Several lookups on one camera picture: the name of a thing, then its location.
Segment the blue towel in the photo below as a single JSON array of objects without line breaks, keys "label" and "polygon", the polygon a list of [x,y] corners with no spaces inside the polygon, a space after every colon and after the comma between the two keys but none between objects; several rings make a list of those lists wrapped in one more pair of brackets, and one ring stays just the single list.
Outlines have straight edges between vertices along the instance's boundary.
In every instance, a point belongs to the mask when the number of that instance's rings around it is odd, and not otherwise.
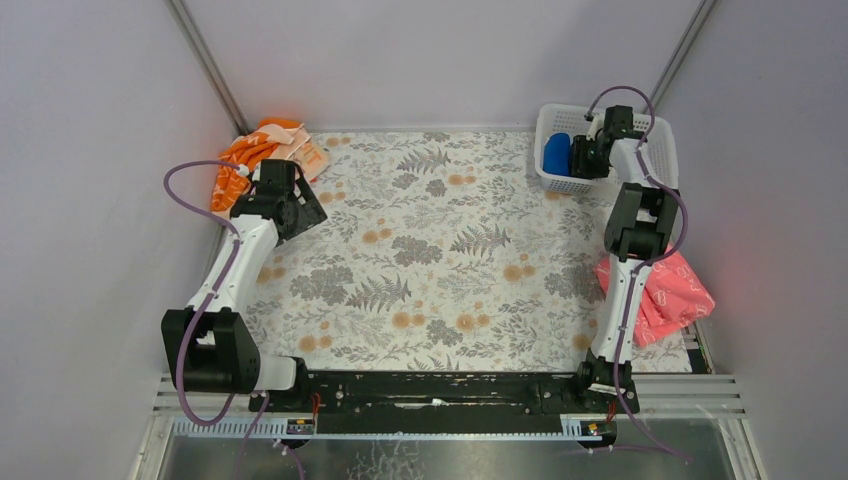
[{"label": "blue towel", "polygon": [[544,173],[565,176],[571,170],[571,137],[565,132],[552,134],[543,147],[542,170]]}]

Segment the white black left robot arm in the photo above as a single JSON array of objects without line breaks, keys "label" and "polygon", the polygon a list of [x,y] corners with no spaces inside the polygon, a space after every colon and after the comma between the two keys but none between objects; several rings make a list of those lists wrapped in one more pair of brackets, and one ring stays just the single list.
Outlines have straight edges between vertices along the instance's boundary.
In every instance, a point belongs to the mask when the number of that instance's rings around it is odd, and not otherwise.
[{"label": "white black left robot arm", "polygon": [[297,360],[261,353],[244,315],[272,251],[327,215],[293,161],[266,159],[255,172],[232,163],[224,167],[247,180],[248,188],[226,216],[198,211],[220,224],[225,235],[200,289],[161,321],[173,383],[182,393],[290,390],[297,382]]}]

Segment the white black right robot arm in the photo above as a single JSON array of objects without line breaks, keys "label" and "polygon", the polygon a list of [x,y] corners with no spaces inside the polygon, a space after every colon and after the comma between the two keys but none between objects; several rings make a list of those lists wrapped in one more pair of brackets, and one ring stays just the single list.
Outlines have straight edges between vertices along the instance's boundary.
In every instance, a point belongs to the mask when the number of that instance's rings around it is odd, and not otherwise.
[{"label": "white black right robot arm", "polygon": [[639,307],[651,265],[667,251],[679,207],[677,191],[649,165],[649,132],[636,127],[632,108],[612,106],[572,146],[575,172],[615,172],[620,182],[604,231],[609,257],[602,319],[574,378],[576,402],[585,412],[611,413],[618,403],[638,410],[632,354]]}]

